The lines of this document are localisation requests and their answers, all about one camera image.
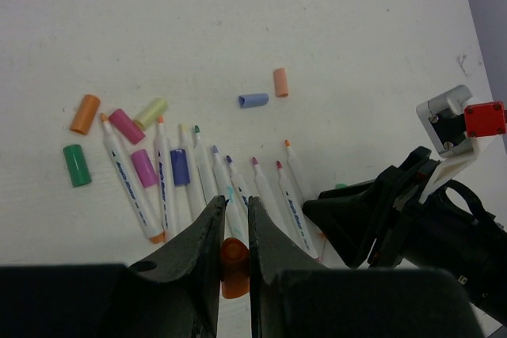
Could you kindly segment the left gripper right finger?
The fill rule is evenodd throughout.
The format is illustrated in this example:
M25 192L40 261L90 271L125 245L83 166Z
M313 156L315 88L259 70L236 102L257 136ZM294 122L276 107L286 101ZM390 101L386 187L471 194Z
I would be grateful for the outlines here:
M337 270L310 258L249 200L254 337L480 337L464 290L441 270Z

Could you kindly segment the pink marker pen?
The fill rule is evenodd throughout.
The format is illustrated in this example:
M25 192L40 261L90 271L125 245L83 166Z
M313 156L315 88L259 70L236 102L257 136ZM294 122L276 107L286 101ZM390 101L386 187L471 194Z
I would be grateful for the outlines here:
M279 176L279 186L284 197L287 209L290 212L292 223L297 233L298 239L301 244L301 248L306 252L313 260L320 261L320 256L317 249L314 246L312 236L307 227L306 219L303 216L303 212L299 202L296 198L294 189L291 181L284 170L282 163L276 160L276 168Z

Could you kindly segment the dark orange marker pen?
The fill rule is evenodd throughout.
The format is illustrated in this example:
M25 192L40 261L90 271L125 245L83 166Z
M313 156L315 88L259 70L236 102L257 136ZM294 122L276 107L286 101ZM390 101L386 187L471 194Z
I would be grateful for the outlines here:
M303 200L307 198L307 186L303 176L303 169L299 162L299 159L295 155L295 151L292 149L291 142L288 139L284 140L284 145L287 151L288 164L291 168L292 175L295 179L297 187L301 193Z

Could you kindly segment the dark orange pen cap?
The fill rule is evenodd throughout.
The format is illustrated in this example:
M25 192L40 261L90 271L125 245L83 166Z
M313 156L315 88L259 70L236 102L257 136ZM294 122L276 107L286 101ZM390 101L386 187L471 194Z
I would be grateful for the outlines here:
M225 239L220 249L221 291L225 299L242 297L250 291L250 251L237 238Z

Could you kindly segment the light blue marker pen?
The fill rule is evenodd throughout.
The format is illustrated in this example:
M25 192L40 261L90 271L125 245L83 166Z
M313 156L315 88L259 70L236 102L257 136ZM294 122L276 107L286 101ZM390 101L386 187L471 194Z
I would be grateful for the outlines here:
M231 183L225 160L216 145L212 146L213 173L219 194L225 197L226 218L231 236L239 239L243 244L248 243L245 215L238 207L237 197L234 195L234 188Z

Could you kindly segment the dark purple marker pen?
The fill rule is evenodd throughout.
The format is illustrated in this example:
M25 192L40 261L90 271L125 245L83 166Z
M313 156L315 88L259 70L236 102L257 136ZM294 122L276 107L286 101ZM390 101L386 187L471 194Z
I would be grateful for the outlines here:
M246 182L244 181L241 173L238 171L234 164L234 160L230 155L226 156L226 161L230 170L231 183L234 186L234 190L238 193L241 205L248 214L249 198L252 192L248 189Z

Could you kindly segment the magenta pen cap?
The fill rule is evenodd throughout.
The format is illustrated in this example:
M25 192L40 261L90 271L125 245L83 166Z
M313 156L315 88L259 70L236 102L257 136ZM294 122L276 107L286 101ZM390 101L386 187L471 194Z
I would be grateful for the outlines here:
M131 154L132 164L144 188L158 184L158 176L145 149L134 151Z

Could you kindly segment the dark purple pen cap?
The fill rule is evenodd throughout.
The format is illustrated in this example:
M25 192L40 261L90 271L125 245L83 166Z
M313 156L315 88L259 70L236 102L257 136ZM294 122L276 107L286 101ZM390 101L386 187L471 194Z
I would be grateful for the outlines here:
M175 187L186 186L191 182L187 154L184 149L170 151L173 183Z

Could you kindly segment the peach pen cap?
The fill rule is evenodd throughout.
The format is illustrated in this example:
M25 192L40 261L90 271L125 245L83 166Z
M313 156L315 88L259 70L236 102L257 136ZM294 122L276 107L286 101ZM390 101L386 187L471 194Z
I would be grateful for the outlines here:
M273 71L275 94L277 97L288 96L288 80L286 70L278 68Z

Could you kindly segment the light blue pen cap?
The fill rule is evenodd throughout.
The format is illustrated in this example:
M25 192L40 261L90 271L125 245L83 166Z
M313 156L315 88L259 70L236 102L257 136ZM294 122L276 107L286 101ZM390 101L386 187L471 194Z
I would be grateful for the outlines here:
M268 102L269 95L267 93L251 93L238 96L238 104L241 109L265 106Z

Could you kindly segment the dark green pen cap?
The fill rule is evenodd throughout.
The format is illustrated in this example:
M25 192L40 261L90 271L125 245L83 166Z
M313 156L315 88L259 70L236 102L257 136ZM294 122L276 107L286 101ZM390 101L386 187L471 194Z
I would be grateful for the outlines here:
M63 148L63 156L67 164L72 186L74 188L90 184L92 178L86 162L86 158L79 144L72 144Z

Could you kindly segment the peach marker pen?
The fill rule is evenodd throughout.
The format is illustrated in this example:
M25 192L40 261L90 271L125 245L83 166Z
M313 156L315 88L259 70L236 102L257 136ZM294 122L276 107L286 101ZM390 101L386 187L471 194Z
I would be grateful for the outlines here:
M170 146L162 115L157 117L154 138L155 170L158 174L159 205L162 215L162 228L166 241L177 235L178 220L175 206Z

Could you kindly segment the yellow pen cap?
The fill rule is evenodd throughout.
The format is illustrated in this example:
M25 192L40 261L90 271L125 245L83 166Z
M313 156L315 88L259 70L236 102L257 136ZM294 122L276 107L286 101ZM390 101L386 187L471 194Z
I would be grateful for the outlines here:
M145 131L158 119L158 117L164 114L167 108L167 100L163 98L155 98L134 118L134 124L141 131Z

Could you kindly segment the pink pen cap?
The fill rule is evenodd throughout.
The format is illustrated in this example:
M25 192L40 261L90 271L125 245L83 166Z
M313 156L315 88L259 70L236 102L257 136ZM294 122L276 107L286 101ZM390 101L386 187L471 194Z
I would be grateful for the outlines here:
M132 145L144 140L144 132L137 127L123 109L118 108L112 112L109 115L109 121Z

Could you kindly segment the magenta marker pen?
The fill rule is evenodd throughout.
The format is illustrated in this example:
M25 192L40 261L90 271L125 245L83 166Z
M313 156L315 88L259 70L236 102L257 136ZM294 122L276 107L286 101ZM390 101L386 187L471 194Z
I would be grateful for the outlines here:
M252 164L255 172L254 182L269 217L288 238L291 238L286 206L281 206L280 200L275 195L268 178L262 170L261 163L256 157L252 157Z

